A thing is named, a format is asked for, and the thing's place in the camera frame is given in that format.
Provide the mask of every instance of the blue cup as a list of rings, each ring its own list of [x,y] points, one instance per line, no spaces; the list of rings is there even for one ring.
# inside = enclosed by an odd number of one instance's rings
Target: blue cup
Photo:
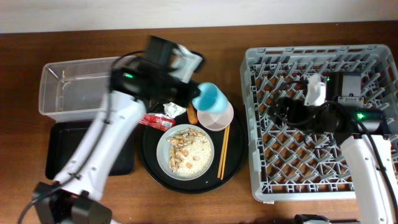
[[[192,100],[192,105],[198,110],[207,113],[224,113],[228,108],[228,100],[212,83],[202,83],[198,86],[200,96]]]

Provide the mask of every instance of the clear plastic container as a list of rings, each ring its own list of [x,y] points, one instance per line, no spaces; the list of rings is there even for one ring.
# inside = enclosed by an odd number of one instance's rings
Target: clear plastic container
[[[48,63],[40,81],[39,112],[56,122],[94,119],[117,57]]]

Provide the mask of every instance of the black round plate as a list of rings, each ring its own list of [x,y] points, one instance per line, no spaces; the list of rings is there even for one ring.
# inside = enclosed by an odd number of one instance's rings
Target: black round plate
[[[153,112],[163,113],[163,105],[154,107]],[[189,124],[186,113],[175,118],[176,125]],[[224,130],[209,131],[200,123],[198,127],[204,129],[214,144],[215,155],[210,168],[197,179],[193,180],[176,180],[168,176],[160,168],[156,158],[157,143],[164,134],[164,131],[144,126],[140,134],[139,154],[144,167],[148,173],[159,184],[164,187],[186,194],[200,194],[221,187],[234,177],[240,170],[248,153],[248,136],[245,132],[244,125],[240,118],[239,112],[234,107],[234,119],[231,122],[229,130],[228,150],[225,162],[224,179],[217,178],[218,166],[220,164],[221,147],[223,145]]]

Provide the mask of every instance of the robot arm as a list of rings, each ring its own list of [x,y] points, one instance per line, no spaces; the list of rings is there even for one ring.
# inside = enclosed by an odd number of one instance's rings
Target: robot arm
[[[372,135],[372,138],[383,162],[380,166],[386,168],[394,194],[398,195],[398,185],[392,168],[391,142],[381,135]],[[365,134],[360,139],[351,136],[341,144],[340,149],[354,183],[361,223],[394,223],[394,204],[369,138]]]
[[[284,122],[305,133],[335,134],[354,183],[361,223],[396,222],[398,185],[392,167],[390,132],[382,111],[363,108],[358,73],[333,73],[326,85],[320,82],[317,74],[302,82],[307,84],[304,102],[276,100],[269,113],[271,118],[275,124]]]
[[[200,54],[152,36],[143,57],[113,68],[101,111],[74,155],[55,176],[55,185],[39,183],[34,190],[40,222],[110,223],[111,210],[98,202],[121,148],[146,112],[143,101],[172,101],[187,107],[200,94],[190,79],[202,62]]]

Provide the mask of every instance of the plastic wrapper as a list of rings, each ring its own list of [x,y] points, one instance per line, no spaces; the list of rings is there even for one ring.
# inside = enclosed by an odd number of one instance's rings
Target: plastic wrapper
[[[176,105],[175,103],[166,103],[164,106],[164,114],[170,118],[175,118],[176,116],[186,112],[186,109]]]
[[[140,124],[148,125],[153,128],[167,131],[171,127],[175,126],[175,120],[170,119],[164,114],[148,113],[139,121]]]

